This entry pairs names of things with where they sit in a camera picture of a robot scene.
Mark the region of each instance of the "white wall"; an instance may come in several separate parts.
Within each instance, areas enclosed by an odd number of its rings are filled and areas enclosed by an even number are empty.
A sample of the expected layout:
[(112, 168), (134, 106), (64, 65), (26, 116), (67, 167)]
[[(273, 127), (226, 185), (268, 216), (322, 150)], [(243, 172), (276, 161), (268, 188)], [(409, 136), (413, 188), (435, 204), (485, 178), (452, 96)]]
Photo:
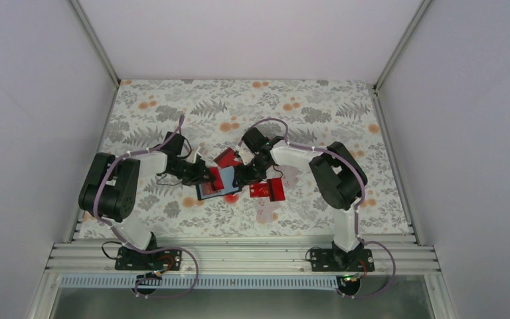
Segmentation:
[(27, 315), (113, 89), (68, 1), (0, 1), (0, 318)]
[(80, 0), (122, 78), (375, 82), (421, 0)]
[(510, 318), (510, 1), (434, 1), (381, 88), (460, 318)]

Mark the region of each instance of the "robotic arm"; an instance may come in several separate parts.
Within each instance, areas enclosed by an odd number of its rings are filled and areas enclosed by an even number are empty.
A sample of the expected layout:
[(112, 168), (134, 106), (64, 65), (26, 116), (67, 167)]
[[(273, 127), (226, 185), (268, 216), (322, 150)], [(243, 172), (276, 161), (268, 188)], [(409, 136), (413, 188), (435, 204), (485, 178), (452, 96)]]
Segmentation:
[[(139, 249), (151, 250), (157, 247), (153, 233), (144, 229), (135, 214), (131, 213), (135, 203), (138, 178), (166, 173), (181, 179), (183, 185), (194, 186), (217, 181), (218, 176), (214, 174), (217, 170), (206, 167), (200, 155), (195, 154), (192, 162), (179, 157), (184, 141), (185, 138), (181, 134), (175, 134), (158, 152), (125, 159), (116, 167), (112, 180), (104, 188), (98, 206), (99, 215), (109, 219), (112, 227), (115, 227), (129, 243)], [(242, 137), (242, 141), (252, 153), (253, 158), (248, 163), (241, 163), (234, 167), (235, 187), (242, 189), (244, 186), (261, 182), (266, 179), (266, 172), (273, 165), (290, 165), (300, 170), (309, 168), (324, 200), (337, 209), (332, 249), (327, 251), (325, 257), (312, 258), (315, 261), (312, 262), (313, 270), (347, 270), (355, 266), (357, 259), (367, 260), (371, 257), (370, 250), (364, 249), (355, 234), (353, 205), (361, 196), (361, 188), (348, 167), (333, 156), (315, 151), (311, 147), (302, 149), (290, 146), (283, 137), (275, 136), (269, 139), (256, 128), (250, 128)], [(342, 143), (334, 142), (327, 147), (327, 150), (347, 160), (357, 170), (366, 185), (365, 173)], [(98, 153), (95, 156), (79, 195), (81, 209), (92, 210), (98, 186), (114, 159), (113, 155), (104, 153)], [(325, 259), (334, 260), (337, 267), (323, 261)], [(372, 271), (373, 267), (372, 262), (369, 262), (368, 270)]]

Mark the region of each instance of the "wall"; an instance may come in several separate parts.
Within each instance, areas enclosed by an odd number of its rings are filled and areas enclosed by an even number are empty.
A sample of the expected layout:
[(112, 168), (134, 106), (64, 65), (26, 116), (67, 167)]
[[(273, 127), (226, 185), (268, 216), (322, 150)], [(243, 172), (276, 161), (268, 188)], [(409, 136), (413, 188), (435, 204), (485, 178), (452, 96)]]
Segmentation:
[(114, 86), (67, 1), (0, 1), (0, 318), (25, 318)]
[(375, 82), (421, 0), (80, 0), (122, 78)]
[(381, 102), (459, 318), (510, 318), (510, 1), (434, 1)]

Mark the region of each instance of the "gray floor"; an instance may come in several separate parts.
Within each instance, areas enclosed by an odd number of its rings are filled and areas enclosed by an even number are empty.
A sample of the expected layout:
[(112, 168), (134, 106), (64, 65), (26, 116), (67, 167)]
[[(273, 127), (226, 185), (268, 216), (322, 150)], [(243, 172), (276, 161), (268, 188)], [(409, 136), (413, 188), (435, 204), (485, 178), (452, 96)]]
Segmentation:
[[(375, 291), (385, 280), (365, 278), (359, 294)], [(180, 299), (145, 300), (129, 289), (65, 288), (55, 311), (56, 319), (196, 317), (412, 319), (433, 315), (422, 276), (399, 276), (384, 294), (366, 300), (343, 300), (334, 292), (319, 290), (196, 290)]]

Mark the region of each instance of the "floral tablecloth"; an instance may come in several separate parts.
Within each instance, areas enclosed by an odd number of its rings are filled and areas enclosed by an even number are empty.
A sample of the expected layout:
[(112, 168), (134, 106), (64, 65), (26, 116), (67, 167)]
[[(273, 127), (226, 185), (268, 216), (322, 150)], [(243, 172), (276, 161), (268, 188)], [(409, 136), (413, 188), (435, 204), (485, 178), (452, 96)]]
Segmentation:
[[(186, 115), (183, 135), (208, 165), (262, 118), (281, 118), (294, 142), (345, 144), (369, 178), (361, 206), (361, 231), (406, 233), (406, 218), (380, 128), (364, 82), (326, 80), (123, 80), (110, 116), (103, 152), (122, 154), (163, 141)], [(259, 127), (283, 135), (275, 122)], [(166, 177), (141, 179), (134, 212), (162, 237), (288, 236), (333, 234), (333, 209), (321, 198), (308, 171), (279, 167), (285, 201), (250, 198), (247, 187), (229, 197), (197, 201), (192, 187)], [(270, 177), (278, 177), (272, 172)], [(110, 230), (85, 213), (80, 237), (109, 238)]]

